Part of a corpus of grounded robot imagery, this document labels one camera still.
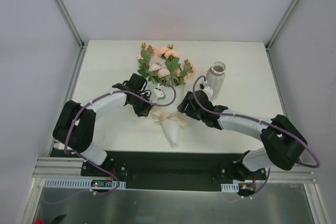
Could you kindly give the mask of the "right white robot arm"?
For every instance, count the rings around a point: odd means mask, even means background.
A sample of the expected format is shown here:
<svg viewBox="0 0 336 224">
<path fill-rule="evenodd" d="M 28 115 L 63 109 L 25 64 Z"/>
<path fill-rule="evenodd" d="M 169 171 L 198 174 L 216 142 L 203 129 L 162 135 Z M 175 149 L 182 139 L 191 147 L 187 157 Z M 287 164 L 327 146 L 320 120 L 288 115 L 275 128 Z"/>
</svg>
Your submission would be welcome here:
<svg viewBox="0 0 336 224">
<path fill-rule="evenodd" d="M 308 145 L 284 115 L 257 119 L 239 114 L 226 106 L 213 105 L 201 90 L 189 91 L 177 110 L 208 127 L 238 132 L 262 142 L 262 148 L 246 151 L 225 168 L 226 175 L 232 179 L 244 181 L 255 171 L 270 166 L 291 170 Z"/>
</svg>

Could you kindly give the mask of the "pink flower bouquet white wrap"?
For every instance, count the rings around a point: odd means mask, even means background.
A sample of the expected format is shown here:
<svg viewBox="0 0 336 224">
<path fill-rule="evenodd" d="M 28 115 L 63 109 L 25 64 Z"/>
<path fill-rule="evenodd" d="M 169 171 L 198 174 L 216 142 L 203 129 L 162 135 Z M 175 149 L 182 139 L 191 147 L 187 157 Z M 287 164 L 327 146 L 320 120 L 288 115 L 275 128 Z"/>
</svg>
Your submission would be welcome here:
<svg viewBox="0 0 336 224">
<path fill-rule="evenodd" d="M 153 109 L 177 114 L 177 106 L 183 100 L 186 82 L 196 71 L 195 65 L 186 58 L 182 59 L 172 44 L 156 49 L 145 42 L 141 44 L 138 63 L 138 73 L 147 79 L 150 89 L 159 84 L 166 95 Z M 182 127 L 171 120 L 158 124 L 170 146 L 179 147 Z"/>
</svg>

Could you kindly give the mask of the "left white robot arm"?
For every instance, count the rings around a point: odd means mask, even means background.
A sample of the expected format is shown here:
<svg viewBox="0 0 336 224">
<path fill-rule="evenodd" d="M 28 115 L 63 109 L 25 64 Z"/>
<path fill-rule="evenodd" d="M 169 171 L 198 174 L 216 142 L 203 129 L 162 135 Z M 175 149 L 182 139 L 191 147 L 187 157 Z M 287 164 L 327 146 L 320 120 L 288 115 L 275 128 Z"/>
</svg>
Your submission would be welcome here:
<svg viewBox="0 0 336 224">
<path fill-rule="evenodd" d="M 117 83 L 104 94 L 84 103 L 70 100 L 65 103 L 52 136 L 64 145 L 66 154 L 74 152 L 93 163 L 99 176 L 110 173 L 107 152 L 93 142 L 96 121 L 125 105 L 130 105 L 137 116 L 148 116 L 151 92 L 145 88 L 147 80 L 133 74 L 129 80 Z"/>
</svg>

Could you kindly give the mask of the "cream printed ribbon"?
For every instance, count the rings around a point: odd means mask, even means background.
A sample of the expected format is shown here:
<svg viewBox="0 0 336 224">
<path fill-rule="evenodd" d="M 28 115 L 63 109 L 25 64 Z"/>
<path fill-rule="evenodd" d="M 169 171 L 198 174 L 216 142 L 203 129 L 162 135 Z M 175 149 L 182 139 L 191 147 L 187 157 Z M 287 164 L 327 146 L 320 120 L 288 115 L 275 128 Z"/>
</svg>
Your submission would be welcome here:
<svg viewBox="0 0 336 224">
<path fill-rule="evenodd" d="M 156 122 L 162 123 L 165 120 L 171 120 L 178 123 L 181 127 L 186 127 L 187 124 L 176 113 L 165 112 L 161 109 L 151 109 L 149 113 L 152 119 Z"/>
</svg>

